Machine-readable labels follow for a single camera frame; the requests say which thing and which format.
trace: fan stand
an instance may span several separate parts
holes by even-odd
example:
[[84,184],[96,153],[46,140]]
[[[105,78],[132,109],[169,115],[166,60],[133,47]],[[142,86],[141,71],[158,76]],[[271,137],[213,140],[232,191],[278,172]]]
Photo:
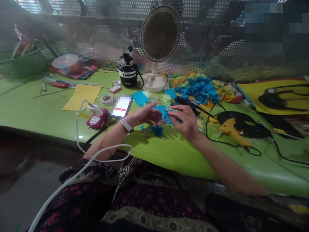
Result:
[[148,92],[160,92],[165,88],[166,79],[157,74],[158,63],[154,62],[152,73],[146,73],[142,75],[144,80],[143,90]]

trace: yellow glue gun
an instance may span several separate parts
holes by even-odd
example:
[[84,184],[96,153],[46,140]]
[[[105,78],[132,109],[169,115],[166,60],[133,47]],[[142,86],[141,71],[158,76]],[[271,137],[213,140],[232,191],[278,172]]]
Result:
[[241,137],[234,128],[235,119],[227,119],[220,127],[219,130],[224,134],[229,134],[240,146],[251,147],[252,143]]

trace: white charging cable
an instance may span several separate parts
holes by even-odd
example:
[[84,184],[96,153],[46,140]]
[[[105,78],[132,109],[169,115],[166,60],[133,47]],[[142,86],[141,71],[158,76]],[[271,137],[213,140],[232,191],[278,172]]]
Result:
[[[43,204],[43,206],[41,207],[40,211],[37,213],[37,215],[35,216],[28,232],[33,232],[36,228],[36,226],[38,225],[45,209],[47,208],[47,206],[51,203],[51,201],[57,196],[58,193],[60,193],[61,190],[63,190],[66,186],[68,186],[75,178],[77,178],[88,166],[89,164],[95,160],[95,161],[98,161],[98,162],[101,162],[101,163],[106,163],[106,162],[118,162],[118,161],[124,161],[126,160],[130,155],[131,153],[133,152],[133,147],[129,144],[119,144],[119,145],[114,145],[114,146],[111,146],[111,147],[107,147],[107,148],[104,148],[102,150],[99,150],[93,157],[91,157],[89,154],[87,154],[87,152],[85,152],[81,146],[80,146],[80,143],[79,143],[79,137],[78,137],[78,113],[80,112],[81,108],[83,107],[84,103],[88,102],[88,104],[90,106],[93,107],[93,104],[91,104],[89,101],[87,100],[84,100],[83,103],[81,104],[80,106],[80,109],[78,110],[77,114],[76,114],[76,143],[77,143],[77,147],[83,152],[85,153],[86,155],[88,155],[91,159],[89,160],[89,162],[78,172],[76,173],[74,176],[72,176],[70,179],[68,179],[63,185],[61,185],[48,199],[47,201]],[[98,154],[100,154],[101,152],[103,151],[106,151],[106,150],[109,150],[109,149],[113,149],[113,148],[117,148],[117,147],[122,147],[122,146],[125,146],[125,147],[130,147],[131,150],[129,152],[129,154],[123,158],[123,159],[116,159],[116,160],[96,160],[95,158],[98,156]]]

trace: woman's left hand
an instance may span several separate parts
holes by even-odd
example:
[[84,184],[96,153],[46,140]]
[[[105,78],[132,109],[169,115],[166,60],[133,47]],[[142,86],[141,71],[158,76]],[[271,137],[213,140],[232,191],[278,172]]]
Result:
[[161,126],[165,121],[162,119],[162,113],[157,109],[153,109],[159,102],[157,98],[154,102],[140,108],[139,110],[127,115],[125,120],[131,127],[147,123],[150,126]]

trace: black water bottle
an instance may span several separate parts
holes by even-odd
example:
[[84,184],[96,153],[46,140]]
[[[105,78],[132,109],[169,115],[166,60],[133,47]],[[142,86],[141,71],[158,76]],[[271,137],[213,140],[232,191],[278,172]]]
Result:
[[136,86],[137,67],[133,58],[128,53],[123,53],[119,61],[118,72],[121,84],[125,87]]

